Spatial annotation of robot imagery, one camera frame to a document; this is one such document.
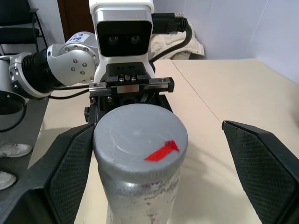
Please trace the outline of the cream crumpled cloth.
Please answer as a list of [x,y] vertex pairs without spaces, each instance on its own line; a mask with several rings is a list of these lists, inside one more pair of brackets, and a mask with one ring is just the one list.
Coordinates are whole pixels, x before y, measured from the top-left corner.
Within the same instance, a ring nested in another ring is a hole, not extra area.
[[[198,56],[204,56],[205,51],[204,47],[201,43],[198,42],[198,40],[195,37],[195,31],[191,24],[191,22],[188,22],[191,29],[192,29],[192,38],[190,42],[184,46],[181,49],[177,49],[165,56],[163,56],[161,59],[170,59],[170,60],[188,60],[191,55],[198,55]],[[151,38],[151,52],[150,52],[150,58],[158,55],[159,53],[169,49],[170,47],[173,47],[182,41],[185,40],[186,32],[179,32],[177,34],[171,34],[171,35],[153,35]]]

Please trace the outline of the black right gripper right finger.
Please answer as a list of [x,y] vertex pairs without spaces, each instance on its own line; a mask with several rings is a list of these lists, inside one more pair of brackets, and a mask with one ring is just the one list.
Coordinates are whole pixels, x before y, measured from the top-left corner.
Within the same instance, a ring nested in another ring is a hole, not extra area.
[[262,224],[299,224],[299,159],[271,132],[234,121],[222,130]]

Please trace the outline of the dark brown door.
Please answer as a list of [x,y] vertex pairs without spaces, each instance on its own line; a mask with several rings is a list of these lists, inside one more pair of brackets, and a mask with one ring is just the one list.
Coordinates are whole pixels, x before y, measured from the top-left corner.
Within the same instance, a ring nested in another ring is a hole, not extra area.
[[80,31],[94,33],[89,0],[57,0],[57,3],[66,41]]

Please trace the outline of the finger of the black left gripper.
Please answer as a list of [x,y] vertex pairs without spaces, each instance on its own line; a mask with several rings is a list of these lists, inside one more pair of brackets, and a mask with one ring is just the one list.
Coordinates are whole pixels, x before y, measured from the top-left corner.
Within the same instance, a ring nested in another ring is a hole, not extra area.
[[170,112],[173,112],[173,110],[168,102],[168,99],[165,95],[159,95],[159,105],[161,107],[163,107],[164,109],[166,109]]
[[99,121],[99,97],[91,96],[90,105],[84,108],[85,121],[96,125]]

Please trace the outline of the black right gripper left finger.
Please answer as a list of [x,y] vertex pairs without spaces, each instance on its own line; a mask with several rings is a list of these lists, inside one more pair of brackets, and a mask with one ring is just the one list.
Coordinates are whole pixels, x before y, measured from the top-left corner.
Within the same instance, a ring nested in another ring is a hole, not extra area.
[[0,224],[74,224],[86,187],[95,126],[56,137],[0,203]]

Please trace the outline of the black chair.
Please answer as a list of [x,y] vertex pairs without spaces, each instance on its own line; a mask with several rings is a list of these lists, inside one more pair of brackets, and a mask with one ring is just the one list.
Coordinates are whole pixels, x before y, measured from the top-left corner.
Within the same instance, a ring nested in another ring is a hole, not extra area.
[[38,10],[28,0],[0,0],[0,49],[3,44],[33,44],[39,52],[38,38],[48,47]]

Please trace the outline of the silver-taped jar body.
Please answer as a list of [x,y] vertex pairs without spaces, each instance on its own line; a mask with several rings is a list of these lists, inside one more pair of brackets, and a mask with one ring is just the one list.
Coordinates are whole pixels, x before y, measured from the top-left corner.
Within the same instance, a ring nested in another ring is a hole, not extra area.
[[178,161],[98,164],[107,197],[106,224],[166,224],[180,181]]

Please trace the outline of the white sneaker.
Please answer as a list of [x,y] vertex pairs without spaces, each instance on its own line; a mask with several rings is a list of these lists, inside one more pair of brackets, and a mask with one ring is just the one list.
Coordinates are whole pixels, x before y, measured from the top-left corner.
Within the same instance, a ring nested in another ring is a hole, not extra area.
[[13,174],[7,173],[5,171],[0,171],[0,190],[7,189],[11,187],[17,178]]
[[28,155],[32,150],[30,145],[1,143],[0,144],[0,158],[19,158]]

